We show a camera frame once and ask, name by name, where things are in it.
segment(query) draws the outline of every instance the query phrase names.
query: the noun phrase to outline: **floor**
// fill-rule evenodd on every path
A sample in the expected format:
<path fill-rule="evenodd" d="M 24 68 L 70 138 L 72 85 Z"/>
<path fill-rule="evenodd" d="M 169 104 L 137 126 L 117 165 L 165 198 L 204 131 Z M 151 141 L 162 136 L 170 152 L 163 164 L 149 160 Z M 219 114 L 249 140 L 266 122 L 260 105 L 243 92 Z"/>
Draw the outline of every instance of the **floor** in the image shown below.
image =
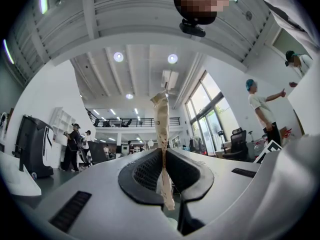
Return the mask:
<path fill-rule="evenodd" d="M 15 196 L 14 198 L 17 201 L 26 203 L 29 206 L 31 206 L 33 209 L 35 209 L 42 199 L 46 198 L 47 195 L 52 193 L 54 190 L 56 190 L 62 184 L 66 183 L 68 180 L 72 179 L 77 174 L 78 174 L 77 172 L 61 171 L 59 169 L 53 169 L 53 175 L 51 175 L 50 177 L 38 178 L 35 180 L 35 182 L 41 189 L 41 193 L 42 193 L 41 196 L 39 197 Z"/>

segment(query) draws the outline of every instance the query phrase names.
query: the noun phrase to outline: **camera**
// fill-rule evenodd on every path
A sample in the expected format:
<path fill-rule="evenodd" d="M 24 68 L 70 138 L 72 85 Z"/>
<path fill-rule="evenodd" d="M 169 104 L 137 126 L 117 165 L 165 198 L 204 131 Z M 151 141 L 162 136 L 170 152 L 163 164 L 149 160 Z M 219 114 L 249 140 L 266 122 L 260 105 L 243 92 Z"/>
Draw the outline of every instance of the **camera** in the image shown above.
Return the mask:
<path fill-rule="evenodd" d="M 201 27 L 194 23 L 191 23 L 186 19 L 182 20 L 179 27 L 181 31 L 185 34 L 189 34 L 200 38 L 204 38 L 206 36 L 206 32 Z"/>

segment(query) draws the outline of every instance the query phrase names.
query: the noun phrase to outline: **black slot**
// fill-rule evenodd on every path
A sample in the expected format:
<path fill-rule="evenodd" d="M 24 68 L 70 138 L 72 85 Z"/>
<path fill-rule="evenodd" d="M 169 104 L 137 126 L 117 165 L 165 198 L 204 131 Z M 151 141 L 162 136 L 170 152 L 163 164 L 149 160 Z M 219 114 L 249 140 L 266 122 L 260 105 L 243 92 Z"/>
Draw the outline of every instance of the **black slot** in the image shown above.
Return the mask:
<path fill-rule="evenodd" d="M 49 222 L 67 233 L 91 196 L 90 193 L 78 191 Z"/>
<path fill-rule="evenodd" d="M 235 174 L 239 174 L 242 176 L 246 176 L 249 178 L 253 178 L 254 176 L 256 176 L 256 172 L 255 171 L 251 171 L 251 170 L 244 170 L 244 169 L 240 169 L 240 168 L 235 168 L 232 170 L 233 173 Z"/>

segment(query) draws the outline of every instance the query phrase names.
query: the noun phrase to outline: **window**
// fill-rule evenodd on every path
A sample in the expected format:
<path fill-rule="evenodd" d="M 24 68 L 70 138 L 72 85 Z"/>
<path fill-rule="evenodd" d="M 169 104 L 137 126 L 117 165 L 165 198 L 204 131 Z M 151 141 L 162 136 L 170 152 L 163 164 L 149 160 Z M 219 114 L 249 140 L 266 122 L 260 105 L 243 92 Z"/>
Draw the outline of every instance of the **window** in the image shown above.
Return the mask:
<path fill-rule="evenodd" d="M 206 105 L 210 103 L 210 99 L 205 88 L 200 84 L 195 93 L 191 97 L 195 112 L 198 114 Z"/>
<path fill-rule="evenodd" d="M 221 92 L 220 88 L 209 73 L 205 75 L 204 79 L 202 80 L 202 84 L 208 91 L 211 100 L 213 100 Z"/>
<path fill-rule="evenodd" d="M 189 100 L 189 102 L 186 104 L 186 106 L 189 111 L 190 119 L 193 119 L 196 116 L 196 114 L 195 114 L 194 108 L 192 107 L 191 100 Z"/>
<path fill-rule="evenodd" d="M 239 128 L 239 124 L 236 120 L 236 117 L 232 112 L 226 98 L 223 98 L 222 100 L 220 100 L 215 105 L 215 109 L 218 113 L 218 117 L 220 119 L 220 123 L 224 131 L 224 135 L 227 141 L 230 141 L 232 131 Z"/>

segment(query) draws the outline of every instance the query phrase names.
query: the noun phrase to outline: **balcony railing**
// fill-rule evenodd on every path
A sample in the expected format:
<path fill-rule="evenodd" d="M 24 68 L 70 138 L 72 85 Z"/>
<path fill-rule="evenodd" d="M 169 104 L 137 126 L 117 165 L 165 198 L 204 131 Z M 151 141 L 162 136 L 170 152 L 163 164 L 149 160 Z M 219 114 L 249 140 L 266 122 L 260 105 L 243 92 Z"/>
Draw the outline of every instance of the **balcony railing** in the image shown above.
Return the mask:
<path fill-rule="evenodd" d="M 121 118 L 118 119 L 96 119 L 93 123 L 95 127 L 154 127 L 155 120 L 153 118 Z M 170 126 L 179 126 L 180 117 L 170 117 Z"/>

